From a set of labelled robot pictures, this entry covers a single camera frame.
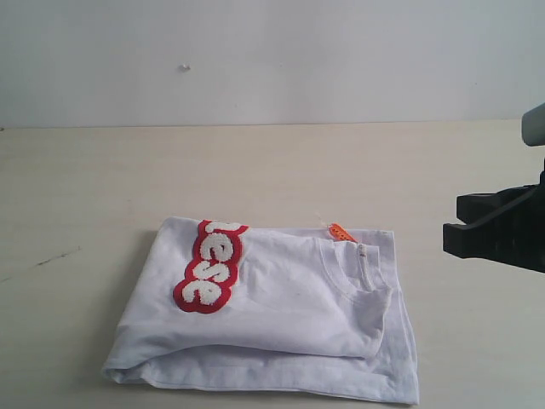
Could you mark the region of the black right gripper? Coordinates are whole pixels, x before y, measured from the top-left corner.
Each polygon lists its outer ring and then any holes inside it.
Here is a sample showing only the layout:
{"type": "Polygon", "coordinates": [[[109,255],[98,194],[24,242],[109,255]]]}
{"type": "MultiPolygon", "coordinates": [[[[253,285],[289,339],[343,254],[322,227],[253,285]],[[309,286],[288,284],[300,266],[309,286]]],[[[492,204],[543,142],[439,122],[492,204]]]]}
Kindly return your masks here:
{"type": "Polygon", "coordinates": [[[443,251],[544,272],[544,170],[539,182],[456,198],[458,224],[443,225],[443,251]]]}

